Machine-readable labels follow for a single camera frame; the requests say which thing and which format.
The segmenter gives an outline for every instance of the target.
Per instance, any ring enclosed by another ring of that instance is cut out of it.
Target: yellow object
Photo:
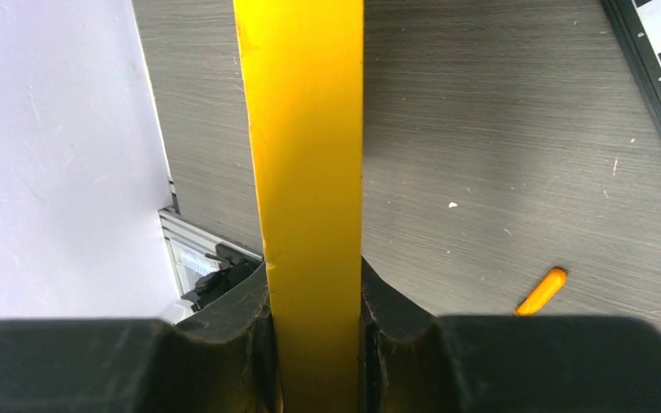
[[[532,316],[550,300],[566,283],[566,271],[554,268],[543,277],[534,291],[516,309],[517,316]]]
[[[363,0],[234,0],[290,412],[357,410]]]

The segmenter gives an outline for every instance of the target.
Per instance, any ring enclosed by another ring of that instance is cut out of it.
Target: small orange object
[[[543,277],[543,280],[534,288],[534,291],[516,308],[517,316],[532,316],[543,308],[546,303],[566,283],[566,271],[563,268],[554,268]]]

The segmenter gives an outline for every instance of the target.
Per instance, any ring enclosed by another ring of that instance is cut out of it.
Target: orange pill
[[[543,308],[546,303],[566,283],[566,271],[563,268],[554,268],[543,277],[543,280],[534,288],[531,294],[516,308],[517,316],[532,316]]]

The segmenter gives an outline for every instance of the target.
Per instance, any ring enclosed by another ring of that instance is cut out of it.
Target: yellow bar
[[[357,409],[363,0],[234,0],[283,402]]]
[[[517,316],[532,316],[543,308],[546,303],[566,283],[566,271],[554,268],[543,277],[543,280],[534,288],[534,291],[518,306]]]

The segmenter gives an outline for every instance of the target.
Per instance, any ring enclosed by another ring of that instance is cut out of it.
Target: gray wooden surface
[[[261,249],[231,0],[135,8],[183,215]],[[661,329],[661,141],[598,1],[367,0],[366,36],[363,252],[386,280],[511,313],[559,265],[543,313]]]

